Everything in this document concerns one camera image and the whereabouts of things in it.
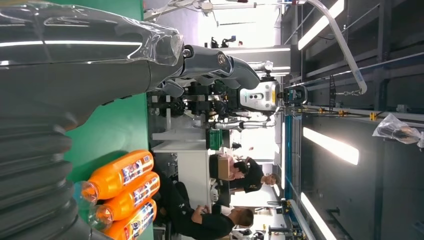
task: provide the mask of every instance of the orange juice bottle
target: orange juice bottle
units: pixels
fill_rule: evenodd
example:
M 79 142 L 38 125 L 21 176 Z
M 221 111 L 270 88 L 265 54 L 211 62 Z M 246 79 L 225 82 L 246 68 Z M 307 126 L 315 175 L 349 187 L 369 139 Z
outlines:
M 109 229 L 104 231 L 104 234 L 114 240 L 135 240 L 153 223 L 156 211 L 156 202 L 149 199 L 131 216 L 114 222 Z
M 148 172 L 131 182 L 118 196 L 96 205 L 88 214 L 88 224 L 97 230 L 108 229 L 113 221 L 128 218 L 151 198 L 160 187 L 159 176 Z
M 88 181 L 76 183 L 74 198 L 80 209 L 92 207 L 99 199 L 116 197 L 128 184 L 152 169 L 153 156 L 149 151 L 132 151 L 95 170 Z

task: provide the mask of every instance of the clear plastic bag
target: clear plastic bag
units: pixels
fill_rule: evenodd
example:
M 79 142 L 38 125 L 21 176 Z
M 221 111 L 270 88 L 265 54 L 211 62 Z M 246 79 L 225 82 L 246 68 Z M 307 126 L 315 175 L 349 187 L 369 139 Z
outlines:
M 418 142 L 418 146 L 424 148 L 424 132 L 408 126 L 391 113 L 378 124 L 372 136 L 394 139 L 404 144 Z
M 132 63 L 175 66 L 178 30 L 78 5 L 0 3 L 2 66 L 49 63 Z

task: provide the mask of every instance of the green crate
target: green crate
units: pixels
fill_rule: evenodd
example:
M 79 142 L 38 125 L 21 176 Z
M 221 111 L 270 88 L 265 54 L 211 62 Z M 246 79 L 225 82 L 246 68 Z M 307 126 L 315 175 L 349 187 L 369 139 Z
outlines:
M 223 145 L 223 131 L 209 129 L 206 131 L 206 146 L 211 150 L 219 150 Z

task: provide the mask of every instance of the green tabletop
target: green tabletop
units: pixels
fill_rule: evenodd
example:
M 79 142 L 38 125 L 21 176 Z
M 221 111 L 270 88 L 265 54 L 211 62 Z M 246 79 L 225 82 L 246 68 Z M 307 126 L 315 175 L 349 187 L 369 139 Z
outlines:
M 104 10 L 129 18 L 143 19 L 142 0 L 52 0 L 57 4 L 75 4 Z M 88 121 L 67 133 L 72 138 L 72 149 L 65 160 L 72 162 L 68 178 L 74 182 L 88 180 L 97 168 L 137 149 L 148 149 L 146 95 L 140 94 L 99 106 Z M 80 212 L 87 219 L 86 212 Z M 139 237 L 153 239 L 150 226 Z

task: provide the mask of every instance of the black shirt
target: black shirt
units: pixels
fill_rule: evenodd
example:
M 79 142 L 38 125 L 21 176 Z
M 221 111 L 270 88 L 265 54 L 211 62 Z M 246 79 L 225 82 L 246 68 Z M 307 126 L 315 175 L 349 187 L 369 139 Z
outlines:
M 249 158 L 248 163 L 250 164 L 249 172 L 244 178 L 234 179 L 229 181 L 230 189 L 244 189 L 245 193 L 258 191 L 262 188 L 261 179 L 264 176 L 261 166 L 256 163 L 255 160 Z
M 180 232 L 180 234 L 196 240 L 217 240 L 230 234 L 235 226 L 229 217 L 221 213 L 206 213 L 201 216 L 201 224 L 190 220 L 190 225 L 187 225 L 184 228 L 185 231 Z

